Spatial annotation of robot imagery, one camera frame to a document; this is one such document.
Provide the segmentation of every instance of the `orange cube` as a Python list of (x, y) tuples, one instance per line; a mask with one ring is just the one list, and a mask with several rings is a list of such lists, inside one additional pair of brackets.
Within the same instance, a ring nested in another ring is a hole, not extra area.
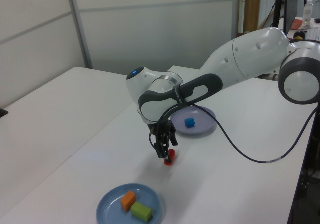
[(136, 202), (137, 198), (133, 191), (129, 190), (120, 200), (121, 206), (125, 211), (130, 210), (131, 206)]

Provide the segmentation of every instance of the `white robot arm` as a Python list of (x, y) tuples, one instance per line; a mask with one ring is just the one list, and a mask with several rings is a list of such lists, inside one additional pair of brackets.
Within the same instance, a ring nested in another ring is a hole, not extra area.
[(258, 30), (217, 49), (192, 81), (184, 83), (173, 72), (138, 68), (127, 77), (127, 87), (151, 133), (154, 148), (167, 158), (169, 140), (177, 145), (169, 116), (232, 85), (266, 73), (279, 74), (281, 94), (290, 102), (320, 101), (320, 44), (290, 43), (277, 28)]

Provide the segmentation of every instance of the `white table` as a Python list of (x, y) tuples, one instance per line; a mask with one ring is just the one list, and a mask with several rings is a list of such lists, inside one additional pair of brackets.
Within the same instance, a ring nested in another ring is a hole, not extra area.
[(73, 68), (0, 118), (0, 218), (132, 100), (124, 75)]
[[(197, 71), (173, 67), (183, 79)], [(200, 103), (212, 109), (249, 156), (274, 159), (292, 145), (316, 105), (286, 101), (276, 82), (251, 79)], [(205, 137), (177, 135), (177, 159), (163, 164), (134, 104), (121, 112), (40, 183), (0, 224), (95, 224), (100, 199), (124, 183), (160, 196), (164, 224), (287, 223), (312, 120), (283, 160), (258, 164), (241, 156), (220, 128)]]
[[(283, 24), (284, 24), (284, 19), (281, 18), (280, 21), (279, 21), (279, 29), (281, 29), (282, 31), (283, 31), (283, 29), (284, 29)], [(312, 19), (311, 19), (311, 22), (310, 22), (310, 28), (320, 28), (320, 24), (319, 24), (319, 23), (316, 23), (316, 22), (315, 22), (315, 19), (312, 18)], [(295, 32), (297, 32), (297, 31), (299, 31), (299, 30), (290, 29), (287, 36), (288, 36), (289, 38), (293, 38)]]

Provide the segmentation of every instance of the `green block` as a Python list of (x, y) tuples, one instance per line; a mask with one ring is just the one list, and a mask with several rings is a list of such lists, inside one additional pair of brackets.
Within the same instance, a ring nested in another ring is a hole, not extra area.
[(131, 206), (131, 213), (132, 215), (144, 220), (145, 222), (149, 221), (152, 217), (152, 209), (139, 202), (135, 202)]

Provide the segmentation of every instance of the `bottle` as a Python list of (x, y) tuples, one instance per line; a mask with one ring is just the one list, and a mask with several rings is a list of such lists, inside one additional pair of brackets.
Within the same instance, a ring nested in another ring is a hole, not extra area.
[(312, 16), (312, 10), (314, 8), (314, 5), (312, 4), (312, 0), (308, 0), (306, 5), (304, 6), (304, 11), (303, 11), (303, 24), (304, 27), (310, 27), (310, 21), (311, 21), (311, 16)]

